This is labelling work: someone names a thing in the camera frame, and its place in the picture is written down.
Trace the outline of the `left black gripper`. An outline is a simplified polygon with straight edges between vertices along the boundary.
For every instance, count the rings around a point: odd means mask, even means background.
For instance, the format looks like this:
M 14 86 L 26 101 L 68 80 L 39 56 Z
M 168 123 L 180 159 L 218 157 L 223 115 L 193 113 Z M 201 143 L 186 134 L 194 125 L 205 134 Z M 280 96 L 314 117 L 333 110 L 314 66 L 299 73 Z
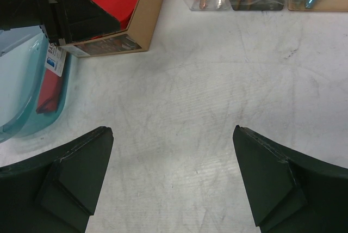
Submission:
M 1 30 L 40 26 L 62 46 L 120 30 L 120 22 L 92 0 L 1 0 Z

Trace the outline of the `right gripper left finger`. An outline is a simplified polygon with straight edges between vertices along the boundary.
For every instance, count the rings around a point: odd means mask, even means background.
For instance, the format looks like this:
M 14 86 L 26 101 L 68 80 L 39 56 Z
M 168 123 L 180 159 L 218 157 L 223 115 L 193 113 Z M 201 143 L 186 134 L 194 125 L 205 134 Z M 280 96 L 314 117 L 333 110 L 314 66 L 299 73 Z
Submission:
M 110 127 L 1 167 L 1 232 L 85 232 L 113 147 Z

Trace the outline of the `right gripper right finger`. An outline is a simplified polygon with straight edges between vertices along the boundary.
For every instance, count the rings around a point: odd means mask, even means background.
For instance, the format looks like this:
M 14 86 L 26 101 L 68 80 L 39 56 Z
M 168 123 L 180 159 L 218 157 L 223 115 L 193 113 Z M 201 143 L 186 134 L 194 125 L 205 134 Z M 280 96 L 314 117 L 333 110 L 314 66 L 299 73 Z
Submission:
M 261 232 L 347 232 L 347 169 L 236 126 L 233 144 Z

